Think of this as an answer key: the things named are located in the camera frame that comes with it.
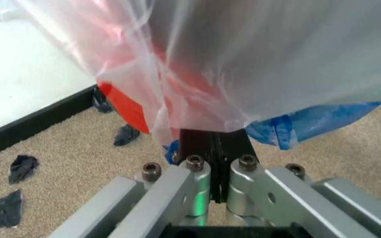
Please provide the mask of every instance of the black fabric piece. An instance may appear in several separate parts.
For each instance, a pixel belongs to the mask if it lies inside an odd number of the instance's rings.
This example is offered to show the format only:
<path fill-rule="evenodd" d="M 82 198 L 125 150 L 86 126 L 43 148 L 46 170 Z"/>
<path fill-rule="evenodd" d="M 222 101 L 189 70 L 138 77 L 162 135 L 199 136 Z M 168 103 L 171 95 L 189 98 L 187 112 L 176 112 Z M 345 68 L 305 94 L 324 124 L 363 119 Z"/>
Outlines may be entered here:
<path fill-rule="evenodd" d="M 122 126 L 119 132 L 117 133 L 116 138 L 114 140 L 114 145 L 127 145 L 130 142 L 134 141 L 136 138 L 138 138 L 139 135 L 140 132 L 138 130 L 131 127 L 131 125 L 126 124 L 125 126 Z"/>
<path fill-rule="evenodd" d="M 8 181 L 9 184 L 18 183 L 33 175 L 34 170 L 39 166 L 38 160 L 33 156 L 19 155 L 12 162 Z"/>
<path fill-rule="evenodd" d="M 21 191 L 17 190 L 0 199 L 0 228 L 20 224 L 23 212 Z"/>
<path fill-rule="evenodd" d="M 92 104 L 101 113 L 110 113 L 113 111 L 105 95 L 98 88 L 93 89 Z"/>

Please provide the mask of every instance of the black metal bar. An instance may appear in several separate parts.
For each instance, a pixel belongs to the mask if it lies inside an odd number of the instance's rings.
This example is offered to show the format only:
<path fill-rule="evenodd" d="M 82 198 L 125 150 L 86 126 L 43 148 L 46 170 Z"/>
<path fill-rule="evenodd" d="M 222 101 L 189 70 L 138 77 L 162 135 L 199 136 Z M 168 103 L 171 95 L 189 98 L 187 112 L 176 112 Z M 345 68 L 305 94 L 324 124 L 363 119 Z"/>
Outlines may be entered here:
<path fill-rule="evenodd" d="M 310 238 L 299 227 L 183 227 L 167 226 L 161 238 Z"/>
<path fill-rule="evenodd" d="M 92 106 L 93 89 L 86 88 L 59 102 L 18 119 L 0 128 L 0 151 L 33 136 Z"/>

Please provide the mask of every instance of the red object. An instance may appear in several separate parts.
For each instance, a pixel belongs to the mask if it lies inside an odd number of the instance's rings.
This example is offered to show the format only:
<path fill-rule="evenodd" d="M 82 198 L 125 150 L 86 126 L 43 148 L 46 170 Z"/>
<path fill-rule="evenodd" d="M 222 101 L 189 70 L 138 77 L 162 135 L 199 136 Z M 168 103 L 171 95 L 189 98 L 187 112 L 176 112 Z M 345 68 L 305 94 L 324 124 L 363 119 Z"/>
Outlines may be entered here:
<path fill-rule="evenodd" d="M 149 134 L 148 125 L 143 116 L 143 109 L 140 104 L 130 99 L 126 94 L 113 87 L 110 83 L 99 83 L 99 89 L 108 100 L 114 105 L 117 112 L 135 129 Z"/>

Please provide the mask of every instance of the screw hole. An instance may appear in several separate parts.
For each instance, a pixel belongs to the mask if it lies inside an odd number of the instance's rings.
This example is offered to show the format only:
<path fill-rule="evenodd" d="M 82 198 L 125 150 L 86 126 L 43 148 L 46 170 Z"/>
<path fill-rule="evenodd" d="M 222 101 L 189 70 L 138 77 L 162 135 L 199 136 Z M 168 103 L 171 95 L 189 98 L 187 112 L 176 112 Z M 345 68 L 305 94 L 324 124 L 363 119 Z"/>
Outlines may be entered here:
<path fill-rule="evenodd" d="M 301 172 L 302 171 L 301 167 L 297 166 L 297 165 L 291 165 L 289 167 L 289 169 L 292 170 L 292 171 L 295 171 L 295 172 Z"/>
<path fill-rule="evenodd" d="M 197 155 L 189 156 L 189 161 L 192 163 L 198 163 L 198 162 L 201 162 L 201 160 L 202 158 L 200 156 L 197 156 Z"/>
<path fill-rule="evenodd" d="M 148 164 L 145 166 L 146 171 L 154 171 L 156 169 L 157 169 L 157 167 L 154 164 Z"/>
<path fill-rule="evenodd" d="M 252 162 L 253 161 L 253 158 L 251 156 L 244 156 L 242 158 L 245 162 Z"/>
<path fill-rule="evenodd" d="M 269 192 L 268 195 L 267 195 L 267 197 L 268 197 L 268 200 L 269 200 L 271 203 L 273 203 L 273 204 L 276 203 L 276 197 L 274 196 L 273 193 Z"/>

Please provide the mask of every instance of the metal linkage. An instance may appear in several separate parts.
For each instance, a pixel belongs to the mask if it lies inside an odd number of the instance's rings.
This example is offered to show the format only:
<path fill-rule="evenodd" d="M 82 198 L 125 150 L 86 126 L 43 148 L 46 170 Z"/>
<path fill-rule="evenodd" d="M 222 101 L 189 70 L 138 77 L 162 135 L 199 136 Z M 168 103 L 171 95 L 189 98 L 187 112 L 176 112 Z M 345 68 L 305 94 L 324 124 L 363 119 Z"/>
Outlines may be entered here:
<path fill-rule="evenodd" d="M 142 183 L 117 177 L 62 223 L 49 237 L 107 237 L 143 195 Z"/>
<path fill-rule="evenodd" d="M 258 165 L 249 172 L 235 160 L 230 186 L 227 206 L 235 214 L 256 215 L 279 227 L 298 224 L 314 237 L 375 237 L 285 168 Z M 249 206 L 240 204 L 248 200 Z"/>
<path fill-rule="evenodd" d="M 188 167 L 195 162 L 196 170 Z M 210 165 L 199 158 L 170 166 L 110 234 L 110 238 L 159 237 L 168 224 L 204 225 L 209 204 Z"/>
<path fill-rule="evenodd" d="M 381 237 L 381 202 L 343 178 L 313 184 L 313 188 L 370 232 Z"/>

